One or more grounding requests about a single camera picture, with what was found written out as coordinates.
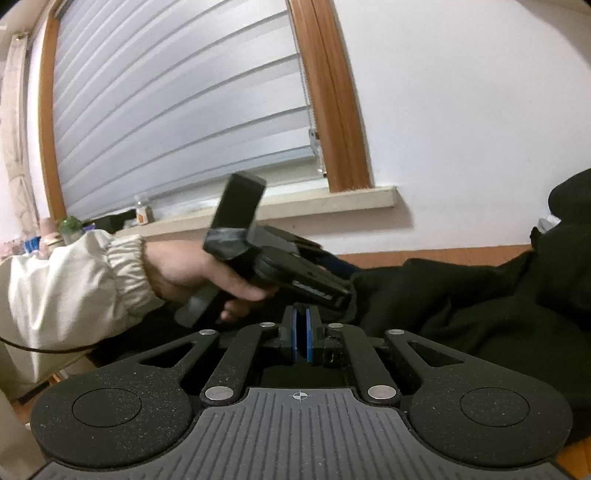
cable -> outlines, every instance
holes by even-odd
[[[6,345],[11,346],[13,348],[17,348],[19,350],[25,350],[26,352],[49,353],[49,354],[55,354],[55,355],[65,355],[67,353],[84,352],[86,350],[92,350],[100,345],[100,342],[99,342],[99,343],[93,343],[92,345],[78,346],[76,348],[69,348],[66,350],[46,350],[43,348],[31,348],[29,346],[17,345],[16,343],[12,343],[10,340],[6,340],[5,338],[2,338],[2,337],[0,337],[0,342],[6,343]]]

window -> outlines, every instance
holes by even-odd
[[[327,0],[68,0],[58,8],[41,62],[52,88],[39,100],[54,218],[101,215],[140,192],[163,207],[190,203],[238,170],[276,183],[294,172],[318,178],[316,128],[331,189],[370,186]]]

crosshair marking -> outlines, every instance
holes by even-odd
[[[296,400],[302,401],[308,398],[308,394],[304,392],[298,392],[294,393],[292,397],[294,397]]]

black cloth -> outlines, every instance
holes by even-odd
[[[555,187],[548,206],[563,223],[591,223],[591,168]]]
[[[500,267],[408,260],[352,278],[346,321],[390,328],[542,380],[569,400],[571,440],[591,434],[591,225],[559,225]]]

elastic cuff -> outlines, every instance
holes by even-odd
[[[139,235],[115,238],[107,248],[119,299],[130,315],[139,318],[164,305],[148,283],[143,251],[144,240]]]

